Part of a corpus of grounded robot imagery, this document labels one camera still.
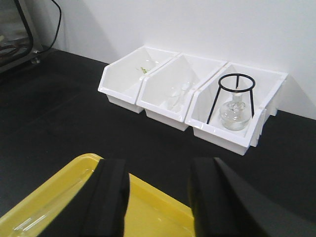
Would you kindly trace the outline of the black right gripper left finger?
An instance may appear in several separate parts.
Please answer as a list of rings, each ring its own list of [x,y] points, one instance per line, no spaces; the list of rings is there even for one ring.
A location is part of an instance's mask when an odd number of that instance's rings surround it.
[[[121,237],[130,182],[123,159],[101,159],[91,177],[45,228],[46,237]]]

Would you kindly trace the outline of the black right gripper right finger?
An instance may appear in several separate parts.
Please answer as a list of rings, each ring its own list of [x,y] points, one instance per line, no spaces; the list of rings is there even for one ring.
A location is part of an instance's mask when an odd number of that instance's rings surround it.
[[[189,201],[197,237],[312,237],[314,225],[271,201],[220,158],[195,158]]]

